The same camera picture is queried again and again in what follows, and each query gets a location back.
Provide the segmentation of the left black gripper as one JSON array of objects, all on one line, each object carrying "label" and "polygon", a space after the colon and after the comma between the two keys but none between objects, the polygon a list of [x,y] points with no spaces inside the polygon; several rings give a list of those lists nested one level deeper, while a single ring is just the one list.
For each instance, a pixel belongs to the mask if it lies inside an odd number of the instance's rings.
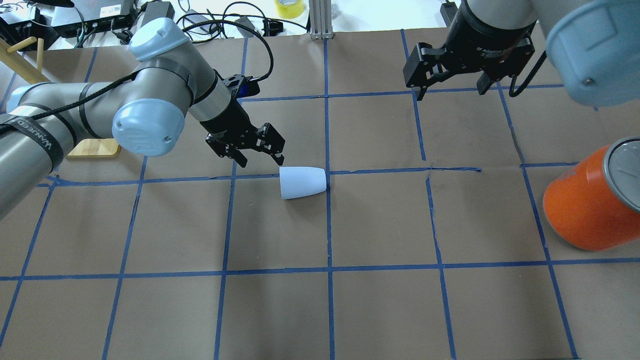
[{"label": "left black gripper", "polygon": [[260,127],[250,122],[242,111],[227,111],[205,122],[205,142],[220,158],[231,158],[245,168],[249,160],[241,152],[253,150],[269,155],[278,166],[283,166],[285,139],[269,122]]}]

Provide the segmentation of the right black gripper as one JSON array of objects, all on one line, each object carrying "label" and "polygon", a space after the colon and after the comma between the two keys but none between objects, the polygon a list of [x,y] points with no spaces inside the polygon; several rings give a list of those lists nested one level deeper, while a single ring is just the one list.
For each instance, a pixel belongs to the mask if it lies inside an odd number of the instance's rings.
[{"label": "right black gripper", "polygon": [[428,89],[453,76],[480,73],[476,82],[483,96],[503,78],[515,82],[535,54],[531,38],[535,23],[500,29],[482,22],[453,22],[445,42],[434,47],[418,42],[403,66],[403,82],[422,101]]}]

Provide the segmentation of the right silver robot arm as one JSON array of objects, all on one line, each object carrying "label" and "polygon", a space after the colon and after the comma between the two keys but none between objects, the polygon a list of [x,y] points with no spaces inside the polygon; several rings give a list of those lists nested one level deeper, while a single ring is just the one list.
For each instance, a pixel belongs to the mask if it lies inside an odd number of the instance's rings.
[{"label": "right silver robot arm", "polygon": [[578,104],[638,100],[639,10],[637,0],[462,0],[444,44],[417,43],[403,80],[418,101],[434,84],[475,73],[480,95],[510,78],[517,97],[548,60]]}]

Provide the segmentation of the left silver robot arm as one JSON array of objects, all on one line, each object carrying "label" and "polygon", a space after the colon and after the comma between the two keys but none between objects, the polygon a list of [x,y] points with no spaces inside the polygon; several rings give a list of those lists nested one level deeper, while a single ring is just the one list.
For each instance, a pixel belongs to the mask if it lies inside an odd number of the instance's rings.
[{"label": "left silver robot arm", "polygon": [[284,163],[285,139],[270,123],[254,126],[240,99],[258,95],[260,77],[223,78],[186,31],[167,17],[132,37],[138,61],[113,82],[39,82],[17,88],[1,114],[0,205],[6,217],[82,141],[114,139],[135,154],[162,157],[173,150],[186,116],[206,130],[218,157],[246,167],[242,150]]}]

